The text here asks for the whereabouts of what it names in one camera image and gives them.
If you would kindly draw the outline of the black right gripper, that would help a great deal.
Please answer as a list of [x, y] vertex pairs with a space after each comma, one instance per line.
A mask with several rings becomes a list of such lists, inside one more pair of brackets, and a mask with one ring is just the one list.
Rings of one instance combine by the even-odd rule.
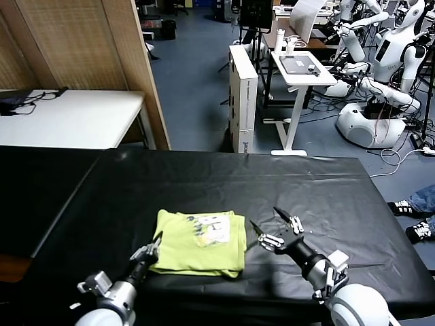
[[293, 229], [279, 233], [279, 238], [264, 233], [260, 227], [250, 221], [257, 234], [258, 243], [267, 251], [274, 251], [277, 255], [288, 255], [301, 269], [312, 268], [322, 260], [322, 254], [315, 252], [305, 241], [302, 233], [305, 229], [298, 216], [290, 215], [287, 211], [274, 207], [274, 211], [284, 220], [285, 224]]

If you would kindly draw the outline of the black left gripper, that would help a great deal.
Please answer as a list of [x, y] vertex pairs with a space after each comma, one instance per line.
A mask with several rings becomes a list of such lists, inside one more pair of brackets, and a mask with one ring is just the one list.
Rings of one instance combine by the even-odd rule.
[[130, 272], [130, 279], [132, 283], [141, 283], [145, 278], [150, 264], [147, 261], [158, 260], [160, 255], [160, 244], [162, 242], [162, 231], [160, 231], [150, 244], [138, 248], [130, 257], [130, 262], [135, 264]]

